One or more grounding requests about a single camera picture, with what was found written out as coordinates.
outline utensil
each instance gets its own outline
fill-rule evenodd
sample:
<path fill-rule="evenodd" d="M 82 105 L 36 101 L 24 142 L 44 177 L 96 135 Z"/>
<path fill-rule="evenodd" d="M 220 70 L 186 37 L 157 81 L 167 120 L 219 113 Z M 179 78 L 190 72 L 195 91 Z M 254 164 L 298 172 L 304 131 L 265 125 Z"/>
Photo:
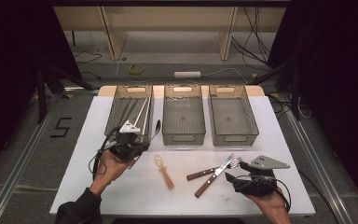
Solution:
<path fill-rule="evenodd" d="M 223 162 L 222 165 L 219 166 L 219 168 L 214 170 L 214 173 L 209 179 L 197 190 L 195 193 L 196 197 L 199 198 L 201 194 L 212 184 L 212 182 L 215 181 L 218 175 L 220 175 L 226 167 L 231 163 L 232 159 L 234 158 L 234 153 L 231 153 L 231 155 Z"/>
<path fill-rule="evenodd" d="M 235 167 L 239 166 L 240 161 L 242 161 L 241 157 L 238 157 L 237 159 L 232 160 L 231 163 L 227 166 L 227 168 L 232 169 L 232 168 L 235 168 Z M 192 175 L 188 175 L 186 178 L 187 178 L 187 180 L 192 180 L 192 179 L 198 178 L 198 177 L 203 176 L 203 175 L 211 174 L 215 170 L 216 170 L 216 167 L 208 169 L 208 170 L 204 170 L 204 171 L 201 171 L 201 172 L 197 172 L 197 173 L 192 174 Z"/>
<path fill-rule="evenodd" d="M 164 162 L 159 155 L 154 157 L 155 164 L 159 167 L 159 171 L 164 176 L 165 183 L 167 184 L 168 189 L 173 189 L 175 185 L 173 184 L 170 176 L 167 173 L 167 167 L 164 166 Z"/>

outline human hand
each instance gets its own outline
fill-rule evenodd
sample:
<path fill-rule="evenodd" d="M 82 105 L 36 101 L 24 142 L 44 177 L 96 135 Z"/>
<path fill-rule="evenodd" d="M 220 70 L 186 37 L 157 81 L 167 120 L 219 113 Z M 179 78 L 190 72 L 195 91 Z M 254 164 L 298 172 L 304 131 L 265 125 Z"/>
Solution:
<path fill-rule="evenodd" d="M 106 150 L 100 158 L 100 165 L 97 175 L 94 178 L 89 190 L 96 196 L 101 196 L 104 189 L 119 178 L 124 171 L 135 164 L 135 160 L 122 161 L 109 150 Z"/>
<path fill-rule="evenodd" d="M 264 216 L 268 218 L 274 224 L 287 224 L 290 223 L 290 218 L 287 214 L 284 200 L 279 196 L 277 192 L 272 192 L 264 197 L 256 197 L 253 195 L 244 194 L 247 198 L 257 204 Z"/>

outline person's left hand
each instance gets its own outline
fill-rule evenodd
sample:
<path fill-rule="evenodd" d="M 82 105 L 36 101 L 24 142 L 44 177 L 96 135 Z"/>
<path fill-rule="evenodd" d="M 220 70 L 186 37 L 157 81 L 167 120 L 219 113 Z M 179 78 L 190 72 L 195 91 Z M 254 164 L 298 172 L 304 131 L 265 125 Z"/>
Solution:
<path fill-rule="evenodd" d="M 124 171 L 133 164 L 135 164 L 134 159 L 130 161 L 122 161 L 109 150 L 106 150 L 100 158 L 97 175 L 95 176 L 91 187 L 89 187 L 89 190 L 93 194 L 101 196 L 104 189 L 110 185 L 112 181 L 119 178 Z"/>

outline fork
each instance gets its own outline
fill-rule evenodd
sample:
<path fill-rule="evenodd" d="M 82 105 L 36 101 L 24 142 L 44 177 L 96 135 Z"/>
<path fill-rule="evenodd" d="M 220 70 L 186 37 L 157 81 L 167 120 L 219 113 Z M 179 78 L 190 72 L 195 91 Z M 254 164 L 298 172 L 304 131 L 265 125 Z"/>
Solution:
<path fill-rule="evenodd" d="M 242 161 L 242 158 L 241 157 L 238 157 L 237 159 L 234 159 L 230 162 L 230 164 L 227 166 L 228 169 L 232 169 L 232 168 L 235 168 L 237 167 L 238 165 L 240 165 L 240 162 Z M 211 169 L 208 169 L 208 170 L 204 170 L 204 171 L 201 171 L 201 172 L 197 172 L 195 174 L 192 174 L 192 175 L 188 175 L 186 178 L 187 180 L 192 180 L 192 179 L 195 179 L 197 177 L 200 177 L 200 176 L 203 176 L 203 175 L 208 175 L 208 174 L 211 174 L 214 172 L 216 168 L 211 168 Z"/>

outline knife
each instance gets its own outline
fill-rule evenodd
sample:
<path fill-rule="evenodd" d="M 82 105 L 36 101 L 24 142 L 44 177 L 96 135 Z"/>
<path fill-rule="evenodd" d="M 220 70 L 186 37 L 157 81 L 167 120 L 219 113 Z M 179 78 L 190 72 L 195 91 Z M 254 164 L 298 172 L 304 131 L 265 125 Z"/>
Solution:
<path fill-rule="evenodd" d="M 201 194 L 212 184 L 212 182 L 217 178 L 220 173 L 222 173 L 226 167 L 231 163 L 232 159 L 234 158 L 234 153 L 231 153 L 231 155 L 223 162 L 219 168 L 214 170 L 214 173 L 209 179 L 197 190 L 195 193 L 196 197 L 199 198 Z"/>

